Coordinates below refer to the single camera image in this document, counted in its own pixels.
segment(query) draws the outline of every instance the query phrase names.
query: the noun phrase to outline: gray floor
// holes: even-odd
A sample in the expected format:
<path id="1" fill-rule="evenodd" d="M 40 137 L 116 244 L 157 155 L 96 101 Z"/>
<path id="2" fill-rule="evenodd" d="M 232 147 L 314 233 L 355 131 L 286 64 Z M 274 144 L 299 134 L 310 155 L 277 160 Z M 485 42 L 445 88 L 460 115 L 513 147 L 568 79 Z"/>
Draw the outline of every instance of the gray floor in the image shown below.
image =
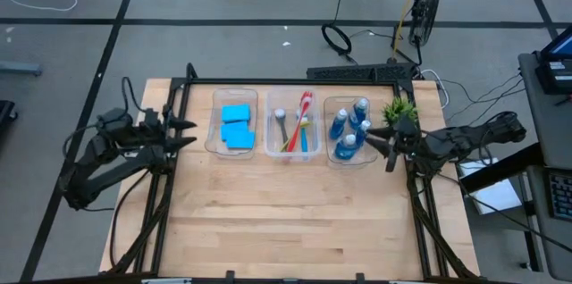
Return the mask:
<path id="1" fill-rule="evenodd" d="M 65 7 L 70 0 L 22 0 Z M 543 0 L 554 21 L 572 21 L 570 0 Z M 405 0 L 342 0 L 344 20 L 396 20 Z M 114 18 L 121 0 L 80 0 L 68 13 L 37 11 L 0 0 L 0 18 Z M 127 18 L 152 19 L 330 19 L 337 0 L 131 0 Z M 542 21 L 534 0 L 441 0 L 438 21 Z M 80 117 L 91 81 L 109 37 L 106 25 L 0 24 L 0 60 L 41 63 L 38 78 L 0 74 L 0 99 L 18 105 L 21 117 L 0 152 L 0 282 L 21 275 L 38 225 L 62 166 L 61 144 Z M 354 33 L 364 28 L 344 28 Z M 391 33 L 390 28 L 371 28 Z M 423 69 L 467 86 L 478 97 L 517 72 L 517 55 L 550 41 L 546 29 L 434 29 L 424 47 Z M 387 38 L 358 36 L 352 56 L 359 63 L 384 63 Z M 413 50 L 403 46 L 410 54 Z M 103 77 L 92 119 L 121 106 L 120 79 L 131 77 L 137 97 L 145 80 L 181 76 L 193 62 L 201 77 L 304 78 L 306 68 L 347 64 L 313 26 L 123 26 Z M 451 100 L 445 117 L 468 104 L 463 92 L 447 85 Z M 494 146 L 502 158 L 535 142 L 524 94 L 497 103 L 490 114 L 513 110 L 530 131 L 523 143 Z M 484 110 L 474 106 L 450 125 L 471 122 Z M 117 189 L 93 207 L 113 206 Z M 524 237 L 512 230 L 477 226 L 470 205 L 477 258 L 493 280 L 550 283 L 547 273 L 520 270 L 527 260 Z M 62 203 L 35 279 L 97 273 L 111 213 L 77 213 Z"/>

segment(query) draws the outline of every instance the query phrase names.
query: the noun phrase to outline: wooden tabletop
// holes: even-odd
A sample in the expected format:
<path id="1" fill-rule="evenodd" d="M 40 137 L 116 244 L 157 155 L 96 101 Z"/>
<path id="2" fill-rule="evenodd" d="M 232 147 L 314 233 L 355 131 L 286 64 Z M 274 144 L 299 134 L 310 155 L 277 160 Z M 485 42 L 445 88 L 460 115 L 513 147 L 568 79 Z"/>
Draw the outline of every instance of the wooden tabletop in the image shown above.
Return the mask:
<path id="1" fill-rule="evenodd" d="M 169 84 L 169 79 L 149 79 L 142 105 L 162 109 Z M 434 82 L 417 81 L 414 87 L 421 127 L 444 127 Z M 160 276 L 221 278 L 234 270 L 237 278 L 350 280 L 363 272 L 368 280 L 422 279 L 403 160 L 391 173 L 385 172 L 380 155 L 362 169 L 336 170 L 328 167 L 323 146 L 309 163 L 283 164 L 265 155 L 264 124 L 257 124 L 252 159 L 219 159 L 204 144 L 218 88 L 235 87 L 201 84 L 190 90 L 186 119 L 198 127 L 184 135 L 198 141 L 179 152 Z M 257 91 L 257 120 L 262 123 L 265 95 L 272 87 L 244 88 Z M 319 104 L 328 96 L 367 97 L 374 126 L 381 124 L 381 110 L 393 99 L 385 87 L 314 89 Z M 452 165 L 443 174 L 457 178 Z M 137 176 L 122 183 L 120 197 Z M 149 182 L 147 177 L 130 193 L 119 213 L 116 259 L 139 234 Z M 478 273 L 458 186 L 435 178 L 433 192 L 442 235 L 468 269 Z M 433 241 L 426 237 L 432 272 L 438 274 Z M 144 269 L 150 268 L 155 238 L 152 234 L 147 243 Z M 102 271 L 110 268 L 108 247 Z"/>

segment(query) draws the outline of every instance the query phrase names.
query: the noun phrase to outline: red toothbrush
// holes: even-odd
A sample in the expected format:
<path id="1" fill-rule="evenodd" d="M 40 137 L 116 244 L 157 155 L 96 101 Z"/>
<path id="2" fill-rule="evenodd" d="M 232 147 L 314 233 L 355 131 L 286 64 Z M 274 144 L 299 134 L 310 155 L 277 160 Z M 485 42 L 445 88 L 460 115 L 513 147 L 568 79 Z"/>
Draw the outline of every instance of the red toothbrush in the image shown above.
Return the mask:
<path id="1" fill-rule="evenodd" d="M 298 134 L 300 132 L 300 123 L 302 122 L 302 118 L 304 118 L 304 115 L 306 115 L 307 109 L 310 108 L 310 105 L 312 104 L 313 98 L 314 98 L 314 96 L 312 95 L 312 92 L 309 92 L 309 91 L 304 92 L 304 94 L 302 95 L 302 98 L 300 99 L 300 116 L 298 118 L 298 125 L 296 126 L 296 129 L 294 130 L 294 134 L 292 135 L 292 138 L 290 139 L 290 143 L 288 144 L 288 147 L 286 148 L 286 152 L 294 151 L 294 148 L 296 147 L 296 141 L 298 140 Z"/>

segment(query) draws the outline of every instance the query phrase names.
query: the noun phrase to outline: green plant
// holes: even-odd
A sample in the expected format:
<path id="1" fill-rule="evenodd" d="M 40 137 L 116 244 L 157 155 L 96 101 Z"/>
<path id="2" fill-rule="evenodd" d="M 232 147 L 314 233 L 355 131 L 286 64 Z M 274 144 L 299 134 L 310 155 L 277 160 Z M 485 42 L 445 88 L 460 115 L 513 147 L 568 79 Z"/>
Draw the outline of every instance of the green plant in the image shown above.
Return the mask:
<path id="1" fill-rule="evenodd" d="M 388 126 L 397 123 L 402 114 L 406 114 L 411 120 L 417 121 L 417 109 L 408 100 L 396 97 L 391 104 L 383 108 L 383 120 Z"/>

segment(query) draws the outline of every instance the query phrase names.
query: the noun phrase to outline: clear plastic bin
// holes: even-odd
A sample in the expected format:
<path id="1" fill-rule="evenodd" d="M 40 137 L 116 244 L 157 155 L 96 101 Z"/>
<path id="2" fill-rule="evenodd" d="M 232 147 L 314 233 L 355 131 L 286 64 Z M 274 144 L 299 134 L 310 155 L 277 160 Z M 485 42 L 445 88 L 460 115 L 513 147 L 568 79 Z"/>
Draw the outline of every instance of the clear plastic bin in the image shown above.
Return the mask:
<path id="1" fill-rule="evenodd" d="M 330 96 L 324 100 L 324 131 L 325 131 L 325 146 L 328 153 L 328 165 L 333 168 L 361 168 L 368 163 L 372 163 L 377 159 L 377 150 L 367 143 L 364 143 L 349 160 L 340 160 L 335 154 L 336 144 L 349 133 L 355 131 L 349 126 L 349 120 L 346 120 L 346 125 L 343 128 L 341 136 L 335 140 L 330 138 L 330 127 L 332 126 L 333 119 L 341 108 L 345 108 L 348 113 L 353 111 L 354 104 L 360 99 L 367 99 L 363 96 Z M 366 118 L 371 121 L 369 115 L 369 108 L 367 109 Z"/>
<path id="2" fill-rule="evenodd" d="M 300 98 L 305 91 L 312 92 L 314 99 L 307 111 L 307 118 L 311 122 L 306 127 L 307 152 L 302 152 L 301 131 L 299 133 L 296 147 L 293 152 L 282 152 L 284 144 L 282 130 L 274 115 L 276 109 L 283 109 L 286 113 L 284 126 L 288 138 L 292 137 L 298 124 L 296 111 L 300 106 Z M 276 159 L 283 159 L 284 162 L 307 162 L 312 157 L 318 155 L 322 150 L 322 122 L 320 121 L 320 106 L 317 103 L 315 90 L 305 87 L 274 88 L 266 95 L 265 106 L 265 152 Z"/>
<path id="3" fill-rule="evenodd" d="M 213 93 L 213 111 L 208 126 L 208 136 L 205 149 L 224 159 L 250 159 L 254 155 L 252 149 L 229 149 L 221 140 L 221 126 L 223 125 L 223 105 L 248 104 L 250 107 L 250 120 L 248 130 L 257 130 L 258 93 L 250 88 L 219 88 Z"/>

